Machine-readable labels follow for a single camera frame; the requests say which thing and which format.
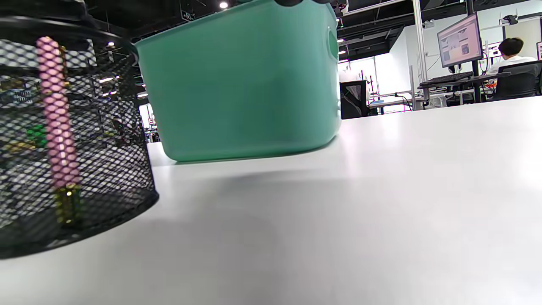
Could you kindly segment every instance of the ceiling light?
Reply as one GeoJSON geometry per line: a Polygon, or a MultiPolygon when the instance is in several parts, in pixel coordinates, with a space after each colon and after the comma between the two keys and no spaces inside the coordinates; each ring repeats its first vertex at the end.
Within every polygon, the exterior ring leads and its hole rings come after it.
{"type": "Polygon", "coordinates": [[[110,80],[112,80],[112,79],[113,79],[112,77],[100,79],[100,84],[101,84],[102,82],[110,81],[110,80]]]}

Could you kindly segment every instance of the black hair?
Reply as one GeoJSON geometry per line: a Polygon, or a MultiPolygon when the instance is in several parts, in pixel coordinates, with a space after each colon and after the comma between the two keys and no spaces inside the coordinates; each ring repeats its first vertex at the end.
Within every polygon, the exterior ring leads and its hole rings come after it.
{"type": "Polygon", "coordinates": [[[499,45],[499,51],[506,56],[517,55],[523,48],[523,40],[520,38],[504,39],[499,45]]]}

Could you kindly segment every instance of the black ceiling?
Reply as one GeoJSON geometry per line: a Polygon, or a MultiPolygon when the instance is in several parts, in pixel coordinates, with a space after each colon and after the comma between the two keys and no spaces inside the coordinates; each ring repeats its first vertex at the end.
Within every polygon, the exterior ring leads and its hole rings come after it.
{"type": "MultiPolygon", "coordinates": [[[[235,0],[228,0],[230,6],[235,0]]],[[[377,4],[383,0],[349,0],[349,10],[377,4]]],[[[524,0],[475,0],[475,10],[522,2],[524,0]]],[[[201,18],[220,11],[219,0],[86,0],[89,13],[100,27],[133,40],[153,35],[187,22],[183,12],[201,18]]],[[[460,0],[421,0],[422,18],[442,19],[466,13],[460,0]]],[[[337,29],[345,39],[340,59],[360,59],[390,51],[406,26],[414,24],[412,1],[388,5],[341,18],[337,29]]]]}

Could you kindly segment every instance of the keyboard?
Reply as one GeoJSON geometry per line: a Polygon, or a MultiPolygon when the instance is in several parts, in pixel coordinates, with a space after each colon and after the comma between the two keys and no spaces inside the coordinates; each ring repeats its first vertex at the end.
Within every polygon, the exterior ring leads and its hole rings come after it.
{"type": "Polygon", "coordinates": [[[451,81],[458,81],[460,79],[464,79],[467,77],[473,76],[474,73],[472,72],[463,72],[463,73],[456,73],[456,74],[450,74],[443,77],[435,77],[428,81],[424,81],[420,83],[420,86],[427,86],[432,84],[440,84],[442,82],[451,82],[451,81]]]}

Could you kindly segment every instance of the black mesh pencil holder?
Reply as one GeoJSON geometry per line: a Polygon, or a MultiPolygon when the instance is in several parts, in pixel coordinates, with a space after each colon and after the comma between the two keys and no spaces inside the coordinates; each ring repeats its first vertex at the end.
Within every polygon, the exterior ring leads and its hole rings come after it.
{"type": "Polygon", "coordinates": [[[0,17],[0,258],[107,231],[158,200],[137,60],[109,33],[0,17]]]}

